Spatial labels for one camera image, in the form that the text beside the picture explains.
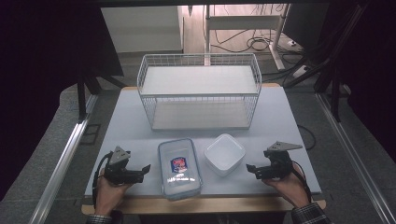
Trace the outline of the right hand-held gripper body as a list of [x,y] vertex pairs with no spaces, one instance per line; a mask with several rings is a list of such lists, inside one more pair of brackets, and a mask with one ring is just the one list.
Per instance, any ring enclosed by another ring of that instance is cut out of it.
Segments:
[[293,165],[289,150],[302,148],[301,145],[276,141],[264,151],[264,156],[270,160],[271,164],[265,168],[263,178],[283,178],[290,174]]

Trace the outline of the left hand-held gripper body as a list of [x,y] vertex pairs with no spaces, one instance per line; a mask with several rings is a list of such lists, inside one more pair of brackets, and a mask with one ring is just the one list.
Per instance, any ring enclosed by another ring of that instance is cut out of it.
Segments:
[[105,178],[115,185],[136,183],[136,173],[126,169],[130,157],[129,151],[125,151],[121,147],[116,147],[111,152],[110,159],[106,163]]

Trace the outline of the white square lidded container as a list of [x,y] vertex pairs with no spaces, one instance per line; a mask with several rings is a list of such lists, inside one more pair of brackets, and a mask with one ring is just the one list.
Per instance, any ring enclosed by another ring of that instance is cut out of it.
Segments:
[[219,176],[230,174],[244,159],[246,150],[231,135],[224,133],[204,151],[209,167]]

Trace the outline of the person's left hand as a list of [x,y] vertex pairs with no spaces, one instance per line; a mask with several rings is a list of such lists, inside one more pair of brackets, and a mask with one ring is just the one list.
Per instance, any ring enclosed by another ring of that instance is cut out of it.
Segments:
[[123,196],[131,185],[114,186],[104,177],[98,178],[95,214],[109,217],[111,212],[120,204]]

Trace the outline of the person's right hand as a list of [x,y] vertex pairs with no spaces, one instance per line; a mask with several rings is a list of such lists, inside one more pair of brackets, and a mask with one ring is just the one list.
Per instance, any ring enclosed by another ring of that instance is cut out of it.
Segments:
[[294,208],[301,208],[311,204],[303,182],[295,173],[291,173],[279,180],[264,179],[263,183],[274,188]]

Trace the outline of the clear rectangular lidded container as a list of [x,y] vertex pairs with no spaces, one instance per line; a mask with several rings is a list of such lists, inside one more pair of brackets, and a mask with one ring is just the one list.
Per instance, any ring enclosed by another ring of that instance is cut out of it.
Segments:
[[193,197],[201,192],[202,178],[190,138],[160,143],[158,146],[163,196],[170,201]]

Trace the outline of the white table mat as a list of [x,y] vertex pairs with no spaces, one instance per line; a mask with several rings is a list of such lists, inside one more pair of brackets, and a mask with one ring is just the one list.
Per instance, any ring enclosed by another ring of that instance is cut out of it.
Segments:
[[127,168],[140,170],[145,166],[150,171],[144,181],[128,189],[127,193],[137,197],[162,197],[163,187],[158,156],[158,145],[165,141],[190,138],[195,145],[203,186],[201,195],[242,196],[273,194],[275,191],[264,185],[247,170],[249,164],[257,167],[270,163],[263,155],[273,143],[280,141],[296,145],[303,143],[286,93],[281,87],[264,87],[261,90],[250,128],[228,130],[245,150],[246,155],[229,175],[217,175],[208,166],[204,150],[223,130],[207,131],[153,131],[136,90],[120,92],[98,159],[102,159],[115,147],[131,152]]

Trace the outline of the dark floor socket plate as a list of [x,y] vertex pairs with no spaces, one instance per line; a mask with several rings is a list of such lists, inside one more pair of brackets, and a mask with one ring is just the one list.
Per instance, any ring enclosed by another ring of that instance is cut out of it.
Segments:
[[80,143],[85,146],[94,145],[101,129],[100,124],[90,124],[86,127]]

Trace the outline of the wooden bar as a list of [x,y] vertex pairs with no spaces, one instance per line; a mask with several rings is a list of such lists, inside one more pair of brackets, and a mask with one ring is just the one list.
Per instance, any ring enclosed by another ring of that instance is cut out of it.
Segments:
[[165,215],[199,213],[236,213],[236,212],[280,212],[288,211],[292,205],[273,194],[242,196],[210,196],[201,193],[195,197],[170,201],[160,197],[137,197],[126,193],[119,205],[125,214]]

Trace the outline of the black metal stand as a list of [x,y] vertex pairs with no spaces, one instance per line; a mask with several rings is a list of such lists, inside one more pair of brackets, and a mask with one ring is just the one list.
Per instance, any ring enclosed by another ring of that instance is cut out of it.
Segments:
[[358,24],[361,15],[367,8],[367,2],[355,2],[348,10],[338,28],[334,28],[330,40],[326,45],[326,58],[321,60],[316,66],[305,72],[303,75],[289,81],[283,85],[285,89],[290,89],[304,80],[319,74],[314,84],[314,91],[317,93],[325,92],[329,86],[332,86],[330,111],[332,116],[339,121],[339,97],[340,97],[340,77],[336,65],[339,57],[347,44],[353,30]]
[[106,75],[104,72],[91,68],[78,74],[78,122],[81,123],[85,118],[88,117],[88,109],[86,105],[86,94],[85,89],[88,89],[90,94],[98,95],[102,91],[102,87],[99,84],[98,77],[105,81],[115,85],[122,89],[126,87],[126,84],[115,79],[112,76]]

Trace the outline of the white power strip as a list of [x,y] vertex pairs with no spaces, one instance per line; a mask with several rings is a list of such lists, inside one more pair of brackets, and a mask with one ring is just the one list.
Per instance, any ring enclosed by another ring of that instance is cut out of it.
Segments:
[[309,70],[309,67],[307,65],[302,65],[300,68],[298,68],[294,73],[293,77],[297,78],[305,74]]

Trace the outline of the dark curtain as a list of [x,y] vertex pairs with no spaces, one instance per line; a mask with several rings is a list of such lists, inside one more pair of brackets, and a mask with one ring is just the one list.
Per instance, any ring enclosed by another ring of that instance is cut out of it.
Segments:
[[0,0],[0,201],[50,125],[63,90],[123,74],[99,6]]
[[396,0],[332,0],[333,23],[365,5],[338,57],[342,82],[351,89],[348,104],[396,162]]

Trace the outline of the white cabinet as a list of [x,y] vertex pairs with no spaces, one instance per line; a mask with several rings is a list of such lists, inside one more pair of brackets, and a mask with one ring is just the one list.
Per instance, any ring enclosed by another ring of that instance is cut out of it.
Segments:
[[180,7],[102,7],[117,53],[182,50]]

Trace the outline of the aluminium rail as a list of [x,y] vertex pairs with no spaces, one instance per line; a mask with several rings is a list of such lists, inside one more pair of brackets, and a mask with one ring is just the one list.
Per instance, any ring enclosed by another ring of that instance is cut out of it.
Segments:
[[71,161],[74,158],[74,155],[77,151],[78,144],[82,138],[82,135],[88,125],[89,119],[91,118],[92,110],[96,104],[98,99],[97,95],[91,95],[88,98],[86,106],[86,115],[79,121],[71,135],[68,138],[68,141],[64,147],[64,151],[58,160],[52,175],[49,179],[47,186],[45,187],[40,200],[38,201],[35,211],[33,212],[28,224],[45,224],[47,216],[50,212],[50,209],[55,201],[55,197],[64,181],[64,177],[67,173],[68,167]]
[[390,211],[389,204],[381,192],[379,186],[375,183],[372,176],[369,174],[368,169],[364,165],[361,157],[359,156],[356,148],[353,146],[349,136],[347,135],[342,123],[337,121],[332,115],[330,103],[323,93],[316,93],[316,98],[330,122],[333,131],[335,132],[346,157],[351,163],[355,173],[358,176],[366,194],[368,195],[375,211],[380,217],[383,224],[396,224],[396,216]]

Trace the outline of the white metal desk frame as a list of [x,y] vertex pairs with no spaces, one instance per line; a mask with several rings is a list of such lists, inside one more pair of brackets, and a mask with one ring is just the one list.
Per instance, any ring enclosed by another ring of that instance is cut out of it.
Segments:
[[278,71],[285,66],[278,53],[278,42],[288,15],[290,4],[286,4],[279,15],[257,16],[211,16],[210,5],[205,6],[205,53],[210,52],[211,30],[275,30],[275,38],[269,43],[269,50]]

